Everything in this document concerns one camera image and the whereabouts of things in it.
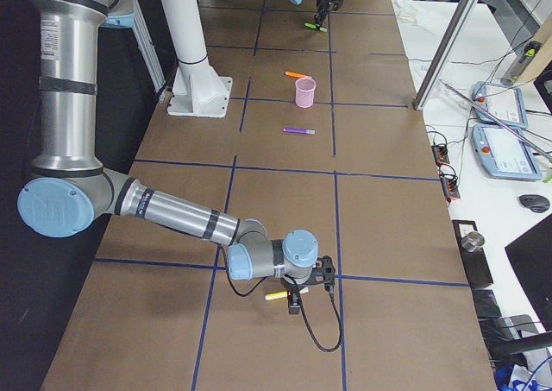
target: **cardboard table surface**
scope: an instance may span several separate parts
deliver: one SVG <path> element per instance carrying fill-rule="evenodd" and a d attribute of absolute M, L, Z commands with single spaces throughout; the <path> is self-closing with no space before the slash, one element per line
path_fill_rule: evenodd
<path fill-rule="evenodd" d="M 264 301 L 278 281 L 239 298 L 216 246 L 113 217 L 44 391 L 494 389 L 391 0 L 345 0 L 328 33 L 303 26 L 315 1 L 201 0 L 228 114 L 158 105 L 130 174 L 271 238 L 313 232 L 337 268 L 342 347 L 323 353 L 286 300 Z M 311 108 L 285 71 L 317 81 Z M 333 345 L 328 295 L 304 306 Z"/>

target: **table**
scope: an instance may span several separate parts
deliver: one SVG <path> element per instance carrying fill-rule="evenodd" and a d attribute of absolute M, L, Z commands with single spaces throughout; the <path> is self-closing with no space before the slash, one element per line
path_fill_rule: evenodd
<path fill-rule="evenodd" d="M 398 25 L 405 42 L 406 55 L 410 60 L 412 78 L 418 88 L 430 64 L 420 60 L 432 59 L 441 35 L 448 25 L 448 19 L 454 13 L 456 4 L 410 1 L 406 1 L 402 5 L 400 2 L 395 2 L 395 4 L 399 16 L 401 9 L 403 16 L 409 14 L 406 12 L 409 9 L 411 15 L 414 18 L 417 17 L 417 23 L 399 18 Z M 475 7 L 449 60 L 481 62 L 496 59 L 508 50 L 508 41 L 491 12 L 484 4 L 481 4 Z M 501 74 L 513 60 L 513 54 L 505 57 L 504 63 L 500 66 L 494 79 L 495 82 L 499 81 Z M 442 78 L 468 95 L 471 86 L 476 81 L 485 80 L 495 65 L 496 62 L 477 66 L 449 63 Z M 521 88 L 527 109 L 548 112 L 548 108 L 532 84 L 523 85 Z M 466 106 L 460 104 L 457 98 L 440 87 L 433 91 L 431 99 L 423 109 L 424 121 L 428 128 L 442 132 L 451 142 L 459 141 L 464 136 L 468 113 L 469 109 Z M 529 130 L 540 135 L 552 136 L 552 117 L 529 114 L 528 118 Z M 471 132 L 473 123 L 470 122 L 469 125 Z M 552 149 L 550 142 L 528 134 L 525 135 L 545 150 Z M 537 320 L 530 302 L 513 273 L 505 253 L 505 246 L 551 213 L 551 211 L 547 211 L 544 214 L 536 214 L 524 209 L 517 201 L 518 195 L 536 193 L 552 199 L 552 185 L 543 182 L 489 178 L 480 166 L 469 139 L 466 140 L 463 148 L 462 145 L 451 145 L 448 155 L 452 165 L 461 171 L 459 188 L 461 199 L 453 201 L 448 212 L 452 219 L 475 221 L 480 233 L 485 237 L 486 259 L 494 279 L 492 290 L 501 312 L 504 316 L 526 313 L 533 320 Z M 546 175 L 549 172 L 546 163 L 540 159 L 539 165 Z"/>
<path fill-rule="evenodd" d="M 45 389 L 494 389 L 391 0 L 346 0 L 327 34 L 305 29 L 314 10 L 202 0 L 210 63 L 234 78 L 227 116 L 158 105 L 131 174 L 274 239 L 316 234 L 336 264 L 342 347 L 321 352 L 285 300 L 264 300 L 274 278 L 238 298 L 216 246 L 113 217 Z M 309 109 L 288 70 L 317 81 Z M 304 305 L 332 346 L 328 294 L 312 287 Z"/>

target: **computer mouse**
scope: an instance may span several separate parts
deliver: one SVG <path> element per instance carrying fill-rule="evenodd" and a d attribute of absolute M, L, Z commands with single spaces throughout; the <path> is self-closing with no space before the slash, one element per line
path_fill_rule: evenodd
<path fill-rule="evenodd" d="M 521 205 L 533 212 L 545 212 L 550 208 L 550 202 L 546 197 L 538 194 L 524 194 L 517 197 Z"/>

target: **white pillar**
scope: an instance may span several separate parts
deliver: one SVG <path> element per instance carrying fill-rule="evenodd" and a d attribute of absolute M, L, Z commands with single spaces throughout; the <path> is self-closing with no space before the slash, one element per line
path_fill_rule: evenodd
<path fill-rule="evenodd" d="M 197 0 L 161 0 L 179 59 L 168 112 L 171 115 L 224 117 L 232 78 L 209 65 Z"/>

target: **purple marker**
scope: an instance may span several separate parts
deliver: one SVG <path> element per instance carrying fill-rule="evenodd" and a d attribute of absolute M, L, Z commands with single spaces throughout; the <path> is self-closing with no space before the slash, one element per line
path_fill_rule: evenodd
<path fill-rule="evenodd" d="M 314 135 L 316 133 L 314 129 L 283 128 L 282 130 L 288 134 Z"/>

